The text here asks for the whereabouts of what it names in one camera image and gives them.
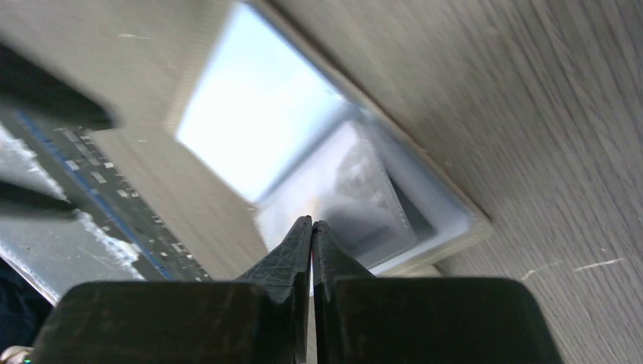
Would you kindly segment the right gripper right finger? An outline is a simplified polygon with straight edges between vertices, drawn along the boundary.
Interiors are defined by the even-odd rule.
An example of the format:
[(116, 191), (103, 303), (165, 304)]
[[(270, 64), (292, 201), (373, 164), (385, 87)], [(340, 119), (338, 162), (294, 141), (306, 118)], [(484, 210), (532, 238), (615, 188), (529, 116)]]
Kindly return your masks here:
[(508, 278), (378, 278), (312, 233), (320, 363), (560, 363), (536, 299)]

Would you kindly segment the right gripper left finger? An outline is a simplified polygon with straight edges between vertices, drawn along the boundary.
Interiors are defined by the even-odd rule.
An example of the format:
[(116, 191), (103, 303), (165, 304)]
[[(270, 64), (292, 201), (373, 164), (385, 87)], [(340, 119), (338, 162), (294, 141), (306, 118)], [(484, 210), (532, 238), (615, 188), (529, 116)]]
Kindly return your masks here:
[(32, 363), (303, 363), (312, 220), (232, 281), (97, 281), (70, 289)]

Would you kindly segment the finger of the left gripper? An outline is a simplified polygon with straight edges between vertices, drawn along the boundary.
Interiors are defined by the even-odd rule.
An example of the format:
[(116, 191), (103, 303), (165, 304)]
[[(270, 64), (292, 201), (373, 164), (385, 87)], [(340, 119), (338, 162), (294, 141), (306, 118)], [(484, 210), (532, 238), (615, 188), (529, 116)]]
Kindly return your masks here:
[(91, 130), (117, 126), (112, 113), (6, 43), (1, 44), (1, 103)]
[(1, 216), (74, 220), (78, 204), (27, 187), (1, 181)]

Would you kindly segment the grey card holder wallet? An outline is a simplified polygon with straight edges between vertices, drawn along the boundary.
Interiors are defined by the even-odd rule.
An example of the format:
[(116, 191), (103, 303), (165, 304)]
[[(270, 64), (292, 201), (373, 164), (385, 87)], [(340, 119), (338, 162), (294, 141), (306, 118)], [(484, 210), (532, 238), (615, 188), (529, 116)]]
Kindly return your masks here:
[(336, 126), (355, 121), (375, 144), (417, 238), (413, 248), (366, 268), (426, 275), (491, 236), (481, 209), (274, 6), (210, 3), (194, 42), (168, 130), (251, 205), (258, 232), (259, 206), (280, 180)]

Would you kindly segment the black white credit card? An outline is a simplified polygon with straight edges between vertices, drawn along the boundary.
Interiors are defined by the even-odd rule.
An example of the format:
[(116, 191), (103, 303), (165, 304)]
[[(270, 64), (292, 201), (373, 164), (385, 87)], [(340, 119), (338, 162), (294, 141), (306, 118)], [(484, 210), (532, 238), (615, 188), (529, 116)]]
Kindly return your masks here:
[(259, 206), (256, 224), (268, 249), (305, 215), (327, 222), (340, 248), (368, 268), (417, 241), (375, 144), (355, 121), (336, 126)]

